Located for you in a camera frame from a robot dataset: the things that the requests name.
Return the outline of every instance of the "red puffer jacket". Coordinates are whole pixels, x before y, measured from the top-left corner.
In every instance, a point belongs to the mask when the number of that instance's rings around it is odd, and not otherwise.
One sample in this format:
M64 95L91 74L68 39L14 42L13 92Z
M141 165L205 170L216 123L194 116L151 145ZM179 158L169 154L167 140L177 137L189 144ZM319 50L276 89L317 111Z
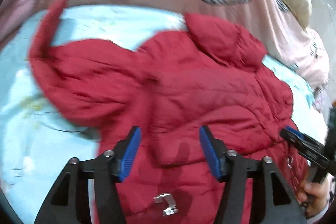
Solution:
M59 0L44 18L29 53L31 68L64 117L100 129L99 153L132 125L142 129L130 177L118 184L128 224L212 223L223 184L205 162L198 138L203 124L245 157L271 156L296 190L307 163L279 137L283 126L296 128L292 92L261 63L266 50L244 27L187 14L188 31L161 32L137 52L101 39L50 47L65 6ZM244 224L250 180L246 191ZM178 213L162 216L152 201L160 193L173 195Z

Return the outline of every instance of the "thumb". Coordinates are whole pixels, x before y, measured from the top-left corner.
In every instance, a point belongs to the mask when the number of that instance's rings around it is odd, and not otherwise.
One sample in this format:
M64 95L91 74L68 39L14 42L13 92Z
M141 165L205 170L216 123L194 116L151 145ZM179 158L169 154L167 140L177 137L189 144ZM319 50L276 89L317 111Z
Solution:
M306 183L304 185L304 190L307 194L311 194L317 198L323 198L325 196L323 185L319 183Z

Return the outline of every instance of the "white floor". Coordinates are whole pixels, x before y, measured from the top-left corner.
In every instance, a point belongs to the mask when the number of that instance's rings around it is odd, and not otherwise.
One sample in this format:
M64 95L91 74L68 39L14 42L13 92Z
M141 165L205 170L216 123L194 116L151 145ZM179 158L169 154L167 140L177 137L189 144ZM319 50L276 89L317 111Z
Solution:
M311 0L310 27L321 36L330 59L328 96L336 99L336 0Z

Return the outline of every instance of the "white sleeve cuff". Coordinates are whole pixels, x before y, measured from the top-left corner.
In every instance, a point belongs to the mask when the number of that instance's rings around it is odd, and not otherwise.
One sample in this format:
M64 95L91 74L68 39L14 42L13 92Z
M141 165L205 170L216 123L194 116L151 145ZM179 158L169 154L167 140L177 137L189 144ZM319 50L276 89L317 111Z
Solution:
M328 209L329 209L329 201L327 202L327 205L320 213L318 213L316 216L307 219L307 224L313 224L315 222L318 222L324 216L324 214L327 212Z

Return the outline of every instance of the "silver screw head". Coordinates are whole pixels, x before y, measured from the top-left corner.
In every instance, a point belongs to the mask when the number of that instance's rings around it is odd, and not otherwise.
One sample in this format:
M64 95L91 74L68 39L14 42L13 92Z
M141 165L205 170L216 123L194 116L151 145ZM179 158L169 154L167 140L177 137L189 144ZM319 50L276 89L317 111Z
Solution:
M264 162L267 163L267 164L271 164L273 162L273 160L272 160L271 157L265 157Z
M79 162L79 159L78 158L71 158L70 160L69 160L69 163L70 164L76 164L76 163L78 163Z
M234 156L237 156L237 152L234 151L234 150L228 150L226 151L227 155L230 156L230 157L234 157Z
M113 150L106 150L104 152L104 156L105 157L112 157L114 155L114 151Z

